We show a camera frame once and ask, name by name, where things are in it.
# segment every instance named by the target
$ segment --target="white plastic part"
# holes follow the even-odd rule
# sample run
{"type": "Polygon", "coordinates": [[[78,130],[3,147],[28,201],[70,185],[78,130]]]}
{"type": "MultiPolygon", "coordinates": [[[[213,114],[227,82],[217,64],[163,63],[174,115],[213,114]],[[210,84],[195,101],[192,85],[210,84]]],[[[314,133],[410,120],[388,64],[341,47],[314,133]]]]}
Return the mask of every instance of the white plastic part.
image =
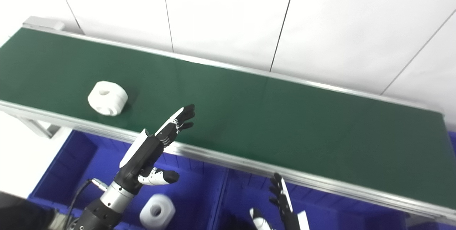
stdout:
{"type": "Polygon", "coordinates": [[[175,213],[176,208],[168,196],[154,194],[141,210],[140,221],[149,230],[163,230],[175,213]]]}
{"type": "Polygon", "coordinates": [[[138,182],[142,183],[143,185],[164,185],[169,184],[163,178],[163,171],[156,173],[157,168],[153,168],[150,174],[147,177],[143,177],[141,175],[138,176],[138,182]]]}
{"type": "Polygon", "coordinates": [[[116,116],[128,100],[127,92],[114,82],[98,81],[87,97],[90,106],[102,115],[116,116]]]}
{"type": "Polygon", "coordinates": [[[119,168],[125,166],[127,162],[135,155],[136,151],[141,147],[141,145],[144,143],[144,141],[148,138],[149,136],[147,135],[147,129],[143,129],[139,136],[135,139],[133,144],[131,144],[130,148],[128,151],[125,153],[124,157],[120,161],[119,168]]]}
{"type": "Polygon", "coordinates": [[[250,217],[252,218],[254,225],[257,230],[273,230],[268,222],[264,218],[253,218],[254,217],[254,209],[250,209],[250,217]]]}
{"type": "Polygon", "coordinates": [[[301,230],[310,230],[309,221],[307,220],[307,214],[306,214],[305,210],[298,213],[298,222],[299,222],[299,228],[301,230]]]}

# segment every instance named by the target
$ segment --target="hole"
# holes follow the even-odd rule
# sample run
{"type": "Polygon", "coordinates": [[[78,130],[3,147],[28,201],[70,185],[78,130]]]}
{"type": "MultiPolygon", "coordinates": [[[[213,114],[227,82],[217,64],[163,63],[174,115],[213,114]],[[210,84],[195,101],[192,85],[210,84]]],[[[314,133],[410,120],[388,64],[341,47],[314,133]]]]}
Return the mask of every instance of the hole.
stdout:
{"type": "Polygon", "coordinates": [[[150,214],[151,214],[153,217],[158,217],[158,216],[161,214],[161,207],[158,206],[158,205],[153,205],[153,206],[150,208],[150,214]]]}
{"type": "Polygon", "coordinates": [[[100,95],[107,95],[107,94],[109,94],[109,90],[103,90],[103,89],[101,89],[98,93],[99,93],[100,95]]]}

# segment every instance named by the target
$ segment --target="black robotic finger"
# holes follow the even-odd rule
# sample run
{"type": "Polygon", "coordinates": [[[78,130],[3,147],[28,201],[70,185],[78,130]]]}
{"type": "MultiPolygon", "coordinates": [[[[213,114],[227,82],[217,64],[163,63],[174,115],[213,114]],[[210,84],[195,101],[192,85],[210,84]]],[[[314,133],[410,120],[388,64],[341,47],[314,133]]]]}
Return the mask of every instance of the black robotic finger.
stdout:
{"type": "Polygon", "coordinates": [[[275,182],[277,183],[276,185],[278,186],[278,188],[280,189],[283,189],[283,186],[282,186],[282,176],[280,176],[279,173],[274,173],[274,178],[272,178],[275,180],[275,182]]]}
{"type": "Polygon", "coordinates": [[[277,182],[277,180],[275,180],[275,178],[270,178],[270,180],[271,180],[271,184],[272,184],[273,186],[275,186],[276,188],[280,189],[280,185],[279,185],[279,183],[277,182]]]}
{"type": "Polygon", "coordinates": [[[273,193],[276,197],[280,195],[280,189],[278,189],[277,186],[269,186],[269,191],[271,191],[271,193],[273,193]]]}
{"type": "Polygon", "coordinates": [[[279,200],[279,208],[282,210],[284,213],[290,213],[290,205],[288,204],[288,199],[284,194],[279,195],[278,197],[279,200]]]}
{"type": "Polygon", "coordinates": [[[155,135],[165,147],[171,144],[177,137],[177,128],[174,123],[168,123],[155,135]]]}
{"type": "Polygon", "coordinates": [[[181,123],[195,117],[195,105],[187,105],[183,111],[176,116],[176,120],[181,123]]]}
{"type": "Polygon", "coordinates": [[[179,131],[191,128],[192,126],[193,126],[193,123],[191,121],[186,122],[186,123],[182,124],[182,126],[179,128],[179,131]]]}
{"type": "Polygon", "coordinates": [[[280,208],[279,200],[275,197],[269,197],[269,201],[274,204],[275,206],[280,208]]]}

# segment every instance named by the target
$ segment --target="robotic arm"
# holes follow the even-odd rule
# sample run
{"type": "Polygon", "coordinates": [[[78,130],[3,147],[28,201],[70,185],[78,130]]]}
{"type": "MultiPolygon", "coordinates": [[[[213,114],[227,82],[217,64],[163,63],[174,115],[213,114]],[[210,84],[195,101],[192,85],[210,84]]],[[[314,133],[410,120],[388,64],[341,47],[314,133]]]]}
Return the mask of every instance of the robotic arm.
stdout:
{"type": "Polygon", "coordinates": [[[122,214],[143,185],[175,183],[179,174],[153,167],[180,131],[193,126],[185,122],[195,116],[195,105],[182,107],[161,128],[150,135],[144,129],[120,162],[120,170],[104,194],[83,211],[73,229],[111,230],[121,221],[122,214]]]}
{"type": "MultiPolygon", "coordinates": [[[[285,230],[309,230],[306,211],[301,211],[299,214],[293,212],[290,195],[282,176],[279,173],[274,173],[270,180],[272,185],[269,190],[274,194],[274,197],[269,197],[269,201],[278,207],[285,230]]],[[[273,230],[259,209],[250,209],[250,216],[258,230],[273,230]]]]}

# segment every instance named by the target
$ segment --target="metal frame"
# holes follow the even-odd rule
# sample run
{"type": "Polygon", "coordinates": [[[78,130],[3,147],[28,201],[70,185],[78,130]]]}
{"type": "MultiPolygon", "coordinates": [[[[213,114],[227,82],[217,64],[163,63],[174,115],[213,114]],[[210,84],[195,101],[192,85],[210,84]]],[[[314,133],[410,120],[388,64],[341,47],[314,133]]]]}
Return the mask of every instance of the metal frame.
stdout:
{"type": "Polygon", "coordinates": [[[42,126],[38,121],[30,120],[17,115],[13,115],[13,117],[17,118],[21,123],[27,126],[27,128],[29,128],[31,131],[33,131],[35,134],[41,137],[51,139],[60,129],[59,126],[55,126],[52,124],[48,128],[44,128],[44,126],[42,126]]]}
{"type": "MultiPolygon", "coordinates": [[[[421,105],[412,102],[406,102],[402,100],[397,100],[393,98],[388,98],[379,95],[368,94],[364,92],[357,92],[350,89],[338,88],[326,84],[319,84],[316,82],[311,82],[307,80],[302,80],[298,78],[288,77],[280,74],[269,73],[265,71],[255,70],[244,68],[240,66],[232,66],[226,63],[219,63],[215,61],[210,61],[201,58],[195,58],[191,56],[185,56],[170,52],[164,52],[159,50],[154,50],[151,48],[144,48],[135,45],[127,45],[120,42],[114,42],[109,40],[104,40],[100,38],[94,37],[87,37],[80,34],[70,33],[70,32],[63,32],[63,31],[54,31],[49,29],[42,29],[39,27],[28,27],[29,29],[36,29],[44,32],[49,32],[57,35],[63,35],[67,37],[73,37],[78,39],[83,39],[92,42],[103,43],[107,45],[113,45],[123,48],[130,48],[135,50],[140,50],[148,53],[155,53],[164,55],[167,57],[177,58],[181,60],[186,60],[193,63],[201,63],[206,64],[209,66],[221,67],[232,69],[236,71],[243,71],[251,74],[258,74],[262,76],[267,76],[276,79],[283,79],[286,81],[296,82],[300,84],[315,86],[318,88],[329,89],[335,92],[346,93],[350,95],[357,95],[361,97],[367,97],[370,99],[381,100],[385,102],[400,104],[400,105],[407,105],[411,107],[421,108],[424,110],[436,110],[436,108],[431,108],[426,105],[421,105]]],[[[6,101],[0,100],[0,110],[3,110],[7,113],[13,115],[21,115],[24,118],[30,119],[37,119],[41,121],[50,122],[59,126],[66,126],[69,128],[73,128],[78,131],[84,131],[92,134],[96,134],[99,136],[104,136],[112,139],[116,139],[119,141],[125,141],[132,143],[134,139],[139,135],[138,132],[128,131],[121,128],[116,128],[108,125],[104,125],[101,123],[96,123],[92,121],[82,120],[74,117],[70,117],[67,115],[61,115],[58,113],[45,111],[37,108],[32,108],[24,105],[18,105],[15,103],[10,103],[6,101]]],[[[210,162],[217,165],[222,165],[225,167],[230,167],[233,169],[239,169],[246,172],[259,174],[263,176],[269,176],[272,172],[279,172],[283,175],[283,177],[290,183],[299,184],[302,186],[306,186],[309,188],[318,189],[321,191],[329,192],[332,194],[339,194],[342,196],[367,201],[373,204],[378,204],[386,207],[390,207],[393,209],[399,209],[402,211],[406,211],[412,214],[417,214],[424,217],[430,217],[438,222],[442,223],[450,223],[456,224],[456,210],[418,201],[415,199],[410,199],[402,196],[398,196],[395,194],[389,194],[386,192],[378,191],[371,188],[366,188],[358,185],[353,185],[350,183],[345,183],[342,181],[333,180],[330,178],[324,178],[317,175],[312,175],[305,172],[299,172],[296,170],[291,170],[284,167],[278,167],[275,165],[253,161],[249,159],[245,159],[238,156],[233,156],[229,154],[224,154],[221,152],[215,152],[207,149],[203,149],[200,147],[195,147],[189,144],[183,144],[179,142],[174,142],[169,147],[165,149],[165,152],[186,156],[192,159],[201,160],[204,162],[210,162]]]]}

